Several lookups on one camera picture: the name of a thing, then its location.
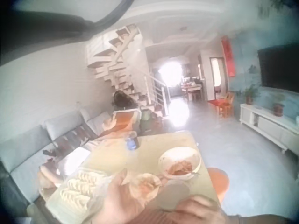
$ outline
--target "sofa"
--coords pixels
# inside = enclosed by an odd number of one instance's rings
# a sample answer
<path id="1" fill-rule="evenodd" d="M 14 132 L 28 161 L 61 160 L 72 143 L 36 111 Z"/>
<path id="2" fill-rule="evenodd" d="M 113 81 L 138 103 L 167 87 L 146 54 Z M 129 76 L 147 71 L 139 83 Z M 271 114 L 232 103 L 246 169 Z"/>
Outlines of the sofa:
<path id="1" fill-rule="evenodd" d="M 0 144 L 2 204 L 14 217 L 26 216 L 26 208 L 40 196 L 39 167 L 55 152 L 64 158 L 104 131 L 103 122 L 111 117 L 107 108 L 94 104 L 46 120 L 23 134 Z"/>

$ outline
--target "black television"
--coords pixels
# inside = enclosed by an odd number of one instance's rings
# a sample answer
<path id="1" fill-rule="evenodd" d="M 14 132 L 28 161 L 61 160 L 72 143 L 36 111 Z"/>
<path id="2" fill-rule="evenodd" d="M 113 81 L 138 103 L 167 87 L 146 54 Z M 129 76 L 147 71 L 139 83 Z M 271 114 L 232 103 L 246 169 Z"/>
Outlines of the black television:
<path id="1" fill-rule="evenodd" d="M 299 43 L 261 49 L 257 54 L 262 86 L 299 93 Z"/>

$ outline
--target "tv stand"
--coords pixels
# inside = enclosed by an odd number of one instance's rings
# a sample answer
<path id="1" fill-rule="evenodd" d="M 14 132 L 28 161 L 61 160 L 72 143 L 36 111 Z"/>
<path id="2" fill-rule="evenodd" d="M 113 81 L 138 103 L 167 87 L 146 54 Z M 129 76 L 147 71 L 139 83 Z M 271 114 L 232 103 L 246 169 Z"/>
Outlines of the tv stand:
<path id="1" fill-rule="evenodd" d="M 274 142 L 282 148 L 283 154 L 291 150 L 299 156 L 299 127 L 292 119 L 277 117 L 272 111 L 256 105 L 241 104 L 240 122 Z"/>

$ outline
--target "ceiling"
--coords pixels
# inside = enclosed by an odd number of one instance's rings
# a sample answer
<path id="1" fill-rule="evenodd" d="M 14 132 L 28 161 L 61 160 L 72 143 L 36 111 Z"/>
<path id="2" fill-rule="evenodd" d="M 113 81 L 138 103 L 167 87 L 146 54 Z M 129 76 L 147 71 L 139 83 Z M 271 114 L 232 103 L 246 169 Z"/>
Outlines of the ceiling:
<path id="1" fill-rule="evenodd" d="M 121 0 L 23 0 L 19 10 L 72 14 L 98 21 Z M 135 23 L 146 47 L 148 60 L 190 56 L 220 37 L 257 22 L 259 0 L 135 0 L 111 27 Z"/>

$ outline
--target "white staircase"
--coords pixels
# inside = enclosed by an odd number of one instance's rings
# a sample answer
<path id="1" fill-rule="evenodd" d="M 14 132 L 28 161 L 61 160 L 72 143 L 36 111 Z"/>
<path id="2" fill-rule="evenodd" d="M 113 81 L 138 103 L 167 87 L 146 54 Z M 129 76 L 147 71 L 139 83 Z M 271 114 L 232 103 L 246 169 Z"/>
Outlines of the white staircase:
<path id="1" fill-rule="evenodd" d="M 148 108 L 160 117 L 168 116 L 170 98 L 167 86 L 151 74 L 132 64 L 126 64 L 122 58 L 122 53 L 129 48 L 129 44 L 138 34 L 138 28 L 129 25 L 93 39 L 87 46 L 87 67 L 94 70 L 95 78 L 104 78 L 105 81 L 111 82 L 113 95 L 115 91 L 122 90 L 133 98 L 141 109 Z M 128 66 L 144 77 L 141 80 L 144 81 L 146 90 L 136 92 L 130 89 Z"/>

